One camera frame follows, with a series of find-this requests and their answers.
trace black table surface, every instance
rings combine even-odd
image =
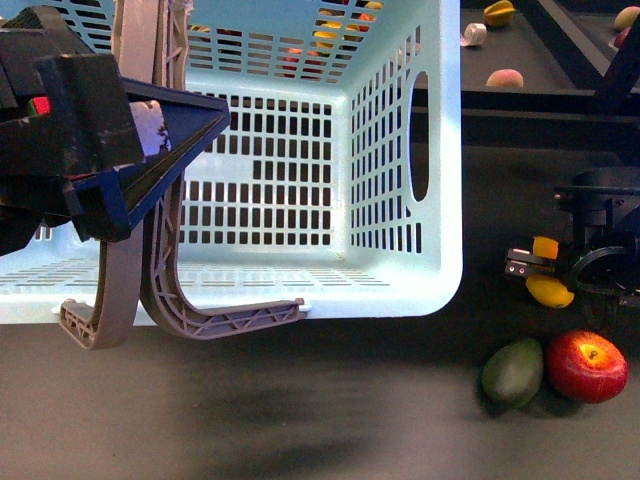
[[[607,332],[625,391],[576,406],[540,390],[497,414],[482,363],[582,325],[501,275],[515,235],[563,234],[552,187],[611,156],[467,148],[464,275],[424,318],[316,320],[212,343],[138,327],[81,351],[56,325],[0,327],[4,479],[637,479],[637,312]]]

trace green mango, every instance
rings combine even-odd
[[[521,408],[540,388],[544,355],[540,342],[526,338],[501,348],[482,370],[482,389],[496,405]]]

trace red apple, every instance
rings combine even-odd
[[[609,400],[624,389],[629,378],[627,361],[616,346],[587,330],[553,339],[545,360],[551,385],[578,402]]]
[[[627,39],[627,35],[629,35],[629,30],[631,30],[631,27],[627,27],[625,28],[623,31],[621,31],[618,36],[615,38],[615,40],[613,41],[613,45],[616,48],[620,48],[622,47],[622,44],[624,43],[624,41]]]

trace basket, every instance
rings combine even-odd
[[[176,221],[189,301],[303,299],[308,318],[444,306],[462,271],[459,4],[194,3],[187,89],[227,99],[232,122],[185,172]],[[0,15],[34,4],[109,52],[112,0],[9,0]],[[412,156],[425,75],[428,148]],[[91,304],[98,250],[69,224],[42,227],[0,258],[0,322],[55,322],[66,298]],[[136,321],[150,322],[142,307]]]

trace white object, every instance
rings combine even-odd
[[[461,47],[475,47],[482,45],[487,39],[487,27],[482,23],[470,23],[460,37]]]

